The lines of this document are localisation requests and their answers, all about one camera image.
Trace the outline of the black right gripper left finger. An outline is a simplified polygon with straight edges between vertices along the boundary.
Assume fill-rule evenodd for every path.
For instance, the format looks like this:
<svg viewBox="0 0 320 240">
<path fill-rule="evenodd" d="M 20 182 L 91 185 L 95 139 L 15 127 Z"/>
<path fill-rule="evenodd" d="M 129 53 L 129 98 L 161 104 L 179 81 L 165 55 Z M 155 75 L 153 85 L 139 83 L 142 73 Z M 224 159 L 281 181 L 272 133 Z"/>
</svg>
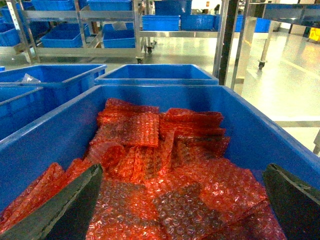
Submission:
<svg viewBox="0 0 320 240">
<path fill-rule="evenodd" d="M 97 203 L 103 169 L 89 167 L 29 216 L 0 235 L 2 240 L 84 240 Z"/>
</svg>

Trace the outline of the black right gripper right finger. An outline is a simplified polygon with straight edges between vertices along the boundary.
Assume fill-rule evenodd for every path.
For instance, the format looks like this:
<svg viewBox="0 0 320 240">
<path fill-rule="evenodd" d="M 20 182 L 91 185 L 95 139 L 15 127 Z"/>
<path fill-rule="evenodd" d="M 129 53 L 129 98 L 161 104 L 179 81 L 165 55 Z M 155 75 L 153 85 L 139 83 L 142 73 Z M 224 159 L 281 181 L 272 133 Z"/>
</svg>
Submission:
<svg viewBox="0 0 320 240">
<path fill-rule="evenodd" d="M 276 218 L 288 240 L 320 238 L 320 191 L 271 163 L 262 174 Z"/>
</svg>

